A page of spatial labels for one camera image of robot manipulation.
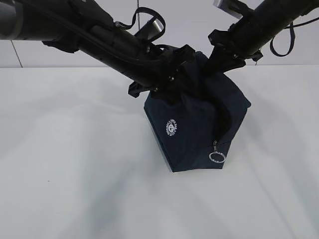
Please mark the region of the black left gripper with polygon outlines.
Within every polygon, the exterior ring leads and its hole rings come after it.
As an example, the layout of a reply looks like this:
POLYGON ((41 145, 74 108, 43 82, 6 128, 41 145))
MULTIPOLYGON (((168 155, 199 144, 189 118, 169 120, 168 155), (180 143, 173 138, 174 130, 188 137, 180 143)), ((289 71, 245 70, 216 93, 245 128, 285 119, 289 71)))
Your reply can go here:
POLYGON ((170 45, 152 45, 150 53, 158 53, 159 59, 152 63, 134 67, 129 77, 134 81, 130 84, 128 94, 137 98, 140 93, 166 88, 171 81, 178 78, 181 68, 195 59, 195 50, 189 45, 181 48, 170 45))

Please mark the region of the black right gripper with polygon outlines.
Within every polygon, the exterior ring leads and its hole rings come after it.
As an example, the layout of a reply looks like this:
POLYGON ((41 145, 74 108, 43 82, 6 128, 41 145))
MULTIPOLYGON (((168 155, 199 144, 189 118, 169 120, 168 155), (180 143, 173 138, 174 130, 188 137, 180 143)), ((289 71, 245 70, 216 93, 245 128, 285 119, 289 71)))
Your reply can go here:
POLYGON ((202 68, 204 76, 242 68, 245 60, 257 62, 263 57, 263 27, 257 23, 236 23, 227 31, 215 29, 208 39, 213 51, 202 68))

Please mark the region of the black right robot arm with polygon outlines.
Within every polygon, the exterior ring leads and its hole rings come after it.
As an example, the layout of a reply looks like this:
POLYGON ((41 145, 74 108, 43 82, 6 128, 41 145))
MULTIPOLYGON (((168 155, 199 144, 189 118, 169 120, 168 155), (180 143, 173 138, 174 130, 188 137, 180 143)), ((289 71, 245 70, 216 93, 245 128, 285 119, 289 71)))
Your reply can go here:
POLYGON ((214 6, 238 18, 227 31, 213 30, 208 39, 213 51, 203 67, 206 76, 257 62, 261 48, 295 19, 318 8, 317 0, 264 0, 255 9, 240 0, 216 0, 214 6))

